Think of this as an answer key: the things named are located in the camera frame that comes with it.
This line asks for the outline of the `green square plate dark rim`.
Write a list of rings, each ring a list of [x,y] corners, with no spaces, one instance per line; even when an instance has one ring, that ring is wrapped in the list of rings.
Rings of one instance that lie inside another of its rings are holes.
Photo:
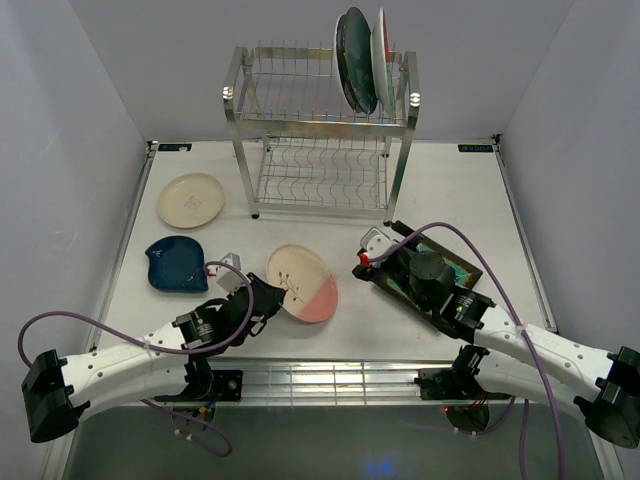
[[[434,326],[443,324],[440,311],[453,294],[455,287],[473,288],[483,275],[483,271],[463,259],[451,250],[421,234],[400,249],[410,249],[424,252],[420,262],[411,262],[413,280],[416,288],[425,295],[424,300],[412,300],[396,290],[391,282],[389,286],[380,287],[382,290],[410,306]]]

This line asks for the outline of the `cream and pink plate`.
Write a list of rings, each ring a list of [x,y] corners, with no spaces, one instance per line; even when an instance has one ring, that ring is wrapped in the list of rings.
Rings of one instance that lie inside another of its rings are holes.
[[[297,244],[274,250],[266,266],[267,282],[284,289],[284,310],[305,323],[327,321],[336,312],[339,293],[335,277],[322,258]]]

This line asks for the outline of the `red and teal floral plate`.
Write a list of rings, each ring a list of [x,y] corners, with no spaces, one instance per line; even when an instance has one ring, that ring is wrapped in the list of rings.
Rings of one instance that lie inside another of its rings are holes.
[[[370,35],[371,65],[374,88],[382,110],[388,117],[395,113],[395,96],[392,80],[392,60],[389,47],[386,15],[380,8]]]

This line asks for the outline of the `white plate green red rim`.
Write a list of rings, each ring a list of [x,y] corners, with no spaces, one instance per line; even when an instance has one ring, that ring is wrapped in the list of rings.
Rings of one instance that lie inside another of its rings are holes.
[[[333,34],[333,67],[335,71],[336,82],[339,85],[345,102],[349,105],[352,111],[356,111],[356,107],[358,106],[358,104],[348,81],[345,60],[343,58],[344,49],[340,45],[344,22],[345,15],[341,14],[336,21]]]

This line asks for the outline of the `dark teal floral plate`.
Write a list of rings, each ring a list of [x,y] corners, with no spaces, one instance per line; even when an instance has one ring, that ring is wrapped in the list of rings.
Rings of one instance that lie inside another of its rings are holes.
[[[343,28],[344,57],[347,77],[357,102],[357,109],[363,114],[372,114],[377,107],[371,61],[371,30],[363,12],[350,7],[345,13]]]

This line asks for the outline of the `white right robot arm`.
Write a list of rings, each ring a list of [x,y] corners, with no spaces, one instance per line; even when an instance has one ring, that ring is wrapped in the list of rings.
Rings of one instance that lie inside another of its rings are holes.
[[[460,286],[455,271],[431,251],[388,254],[365,247],[356,278],[389,280],[401,298],[446,336],[466,342],[441,384],[448,397],[520,396],[584,419],[608,442],[639,445],[639,354],[588,347],[535,325],[517,323],[489,297]]]

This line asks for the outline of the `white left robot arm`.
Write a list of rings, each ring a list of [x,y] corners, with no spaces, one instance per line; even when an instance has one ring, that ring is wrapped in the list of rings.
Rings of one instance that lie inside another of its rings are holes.
[[[31,441],[60,438],[97,413],[139,400],[234,399],[210,358],[259,334],[286,296],[254,274],[247,280],[133,341],[80,355],[37,355],[21,384]]]

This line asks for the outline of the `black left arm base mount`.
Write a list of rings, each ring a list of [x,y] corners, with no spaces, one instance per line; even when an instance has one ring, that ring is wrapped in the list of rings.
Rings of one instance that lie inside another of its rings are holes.
[[[206,385],[202,400],[217,402],[237,402],[242,398],[242,370],[213,370],[212,377]]]

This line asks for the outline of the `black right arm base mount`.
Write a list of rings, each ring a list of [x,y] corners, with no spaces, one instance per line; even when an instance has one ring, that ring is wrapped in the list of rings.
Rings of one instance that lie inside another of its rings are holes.
[[[419,369],[414,383],[423,400],[477,400],[485,393],[470,374],[453,368]]]

